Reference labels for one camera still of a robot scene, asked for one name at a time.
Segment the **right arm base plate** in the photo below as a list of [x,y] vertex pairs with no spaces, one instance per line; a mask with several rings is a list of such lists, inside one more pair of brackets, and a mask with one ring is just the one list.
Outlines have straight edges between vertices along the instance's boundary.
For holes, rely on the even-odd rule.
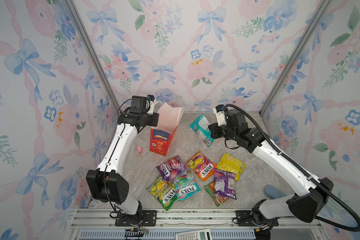
[[234,224],[239,227],[269,227],[275,219],[267,220],[260,213],[253,212],[252,210],[237,210],[235,217],[232,219]]

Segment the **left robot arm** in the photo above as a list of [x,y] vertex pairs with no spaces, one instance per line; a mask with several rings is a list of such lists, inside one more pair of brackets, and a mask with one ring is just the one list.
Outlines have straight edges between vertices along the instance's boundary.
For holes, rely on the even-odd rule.
[[145,127],[156,127],[159,114],[154,112],[156,99],[132,96],[131,106],[120,113],[115,135],[107,153],[95,170],[89,170],[86,180],[92,198],[110,203],[114,211],[127,218],[140,220],[142,204],[129,194],[129,183],[123,178],[123,167],[135,137]]

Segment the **teal white snack packet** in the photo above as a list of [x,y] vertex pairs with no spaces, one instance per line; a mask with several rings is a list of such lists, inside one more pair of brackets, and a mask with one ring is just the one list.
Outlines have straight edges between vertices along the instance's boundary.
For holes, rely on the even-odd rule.
[[210,123],[205,117],[205,115],[200,115],[190,124],[190,128],[198,135],[198,137],[204,142],[204,144],[208,148],[212,145],[214,141],[211,137],[209,125]]

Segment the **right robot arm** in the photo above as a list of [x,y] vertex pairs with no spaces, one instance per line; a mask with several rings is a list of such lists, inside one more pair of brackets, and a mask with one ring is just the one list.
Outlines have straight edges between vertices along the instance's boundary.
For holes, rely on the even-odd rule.
[[253,121],[249,128],[247,120],[251,117],[234,106],[231,110],[224,105],[213,109],[217,122],[209,125],[213,139],[224,138],[234,141],[238,147],[267,163],[293,189],[293,194],[275,200],[261,200],[253,208],[250,220],[263,226],[276,218],[295,217],[305,223],[312,222],[329,199],[325,191],[331,191],[333,183],[320,180],[294,161],[276,146],[272,139]]

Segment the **purple white snack packet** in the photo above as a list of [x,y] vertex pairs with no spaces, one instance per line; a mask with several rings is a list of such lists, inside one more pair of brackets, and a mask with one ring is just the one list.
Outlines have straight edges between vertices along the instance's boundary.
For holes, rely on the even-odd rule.
[[236,174],[223,170],[214,170],[215,186],[214,193],[218,196],[236,200],[237,195],[234,189],[236,182]]

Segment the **purple Fox's candy bag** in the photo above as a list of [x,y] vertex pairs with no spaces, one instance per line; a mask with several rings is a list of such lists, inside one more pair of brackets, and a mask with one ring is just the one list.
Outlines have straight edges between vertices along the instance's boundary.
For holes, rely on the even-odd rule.
[[165,181],[171,182],[176,176],[185,171],[187,167],[179,156],[175,156],[157,166],[157,169]]

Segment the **teal Fox's candy bag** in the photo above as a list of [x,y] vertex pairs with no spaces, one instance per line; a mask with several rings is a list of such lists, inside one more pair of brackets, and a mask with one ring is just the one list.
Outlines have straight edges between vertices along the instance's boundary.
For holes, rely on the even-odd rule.
[[197,184],[192,171],[184,170],[173,179],[173,183],[176,188],[176,195],[178,201],[189,199],[201,189]]

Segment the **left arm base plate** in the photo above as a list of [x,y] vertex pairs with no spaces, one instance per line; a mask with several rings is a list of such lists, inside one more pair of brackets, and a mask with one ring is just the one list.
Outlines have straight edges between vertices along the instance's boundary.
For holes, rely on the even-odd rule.
[[154,227],[157,222],[157,211],[138,210],[135,215],[118,212],[115,220],[116,227]]

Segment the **red paper gift bag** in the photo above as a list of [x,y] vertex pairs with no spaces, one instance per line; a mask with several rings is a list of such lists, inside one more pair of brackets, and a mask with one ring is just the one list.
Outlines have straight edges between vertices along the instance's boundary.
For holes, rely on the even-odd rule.
[[183,113],[184,107],[172,107],[167,103],[159,108],[158,125],[151,128],[151,152],[162,156],[167,155]]

